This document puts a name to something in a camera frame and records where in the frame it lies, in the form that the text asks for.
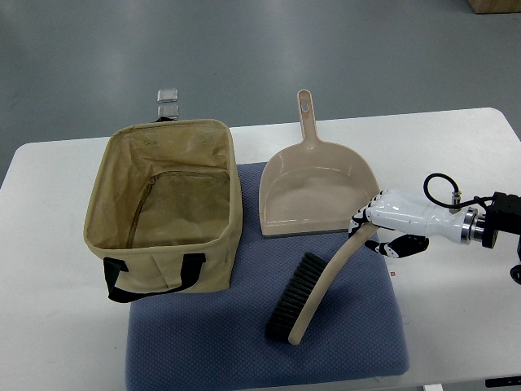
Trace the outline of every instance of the gray floor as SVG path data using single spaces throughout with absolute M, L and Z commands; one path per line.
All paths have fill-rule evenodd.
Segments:
M 298 121 L 307 88 L 318 120 L 494 107 L 521 137 L 520 42 L 466 0 L 0 0 L 0 180 L 24 143 L 154 121 L 170 86 L 229 126 Z

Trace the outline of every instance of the black handle strap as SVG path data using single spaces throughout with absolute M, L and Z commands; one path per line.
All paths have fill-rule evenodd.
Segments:
M 181 266 L 181 285 L 177 288 L 170 289 L 165 292 L 151 292 L 151 293 L 134 293 L 124 291 L 116 286 L 116 281 L 120 275 L 120 272 L 128 272 L 129 268 L 125 264 L 125 261 L 121 259 L 115 259 L 105 257 L 103 259 L 103 268 L 105 270 L 105 281 L 107 282 L 108 298 L 118 303 L 130 303 L 144 297 L 163 295 L 165 293 L 179 292 L 193 286 L 199 276 L 201 275 L 201 269 L 203 264 L 206 262 L 206 257 L 202 253 L 197 254 L 185 254 L 182 258 Z

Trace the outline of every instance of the dustpan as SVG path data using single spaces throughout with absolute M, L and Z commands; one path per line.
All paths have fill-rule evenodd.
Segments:
M 303 140 L 273 156 L 260 179 L 264 236 L 346 231 L 351 217 L 379 193 L 358 153 L 317 136 L 311 93 L 301 90 L 297 99 Z

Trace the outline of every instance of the white table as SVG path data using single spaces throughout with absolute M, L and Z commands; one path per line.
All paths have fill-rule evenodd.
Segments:
M 521 142 L 498 111 L 482 108 L 319 121 L 326 141 L 359 152 L 381 188 L 422 192 L 451 175 L 463 199 L 521 195 Z M 238 163 L 266 161 L 298 143 L 298 123 L 232 129 Z M 129 305 L 107 299 L 102 262 L 82 228 L 107 138 L 30 143 L 0 190 L 0 389 L 123 389 Z M 449 186 L 432 184 L 433 192 Z M 380 230 L 381 239 L 392 236 Z M 404 317 L 403 376 L 298 389 L 370 389 L 521 374 L 521 286 L 510 279 L 518 238 L 495 249 L 441 238 L 387 260 Z

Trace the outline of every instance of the black cable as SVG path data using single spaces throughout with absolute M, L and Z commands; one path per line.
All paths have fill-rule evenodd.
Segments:
M 423 182 L 423 192 L 425 193 L 425 196 L 434 204 L 441 206 L 443 208 L 447 209 L 460 209 L 464 208 L 466 206 L 481 205 L 484 209 L 486 209 L 488 206 L 485 204 L 485 201 L 493 201 L 494 197 L 474 197 L 473 200 L 468 200 L 465 202 L 460 202 L 459 204 L 445 204 L 441 201 L 438 201 L 436 198 L 434 198 L 431 193 L 429 192 L 429 182 L 433 178 L 443 178 L 450 182 L 451 185 L 453 185 L 454 192 L 459 192 L 458 184 L 448 175 L 442 174 L 442 173 L 433 173 L 425 178 L 425 182 Z

